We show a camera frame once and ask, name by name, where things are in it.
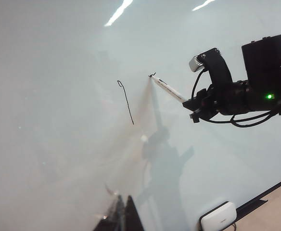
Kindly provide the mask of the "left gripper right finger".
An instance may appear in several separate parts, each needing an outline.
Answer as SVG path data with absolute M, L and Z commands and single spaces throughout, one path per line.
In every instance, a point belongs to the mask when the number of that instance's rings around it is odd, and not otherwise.
M 144 227 L 131 195 L 128 196 L 125 206 L 125 230 L 144 231 Z

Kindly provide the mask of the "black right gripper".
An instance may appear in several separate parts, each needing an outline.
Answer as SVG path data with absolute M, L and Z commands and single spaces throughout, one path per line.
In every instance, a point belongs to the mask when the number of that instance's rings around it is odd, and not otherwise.
M 240 115 L 250 112 L 247 102 L 247 80 L 237 81 L 226 85 L 218 91 L 213 84 L 207 89 L 196 93 L 196 97 L 182 103 L 183 107 L 193 111 L 190 119 L 193 123 L 199 123 L 203 116 L 215 116 L 221 113 L 224 116 Z

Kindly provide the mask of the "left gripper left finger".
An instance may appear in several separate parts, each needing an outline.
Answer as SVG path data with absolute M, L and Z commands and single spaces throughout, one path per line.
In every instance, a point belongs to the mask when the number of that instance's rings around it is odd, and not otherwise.
M 126 215 L 125 203 L 122 196 L 114 195 L 111 205 L 108 207 L 101 219 L 93 229 L 94 231 L 125 231 L 126 230 Z

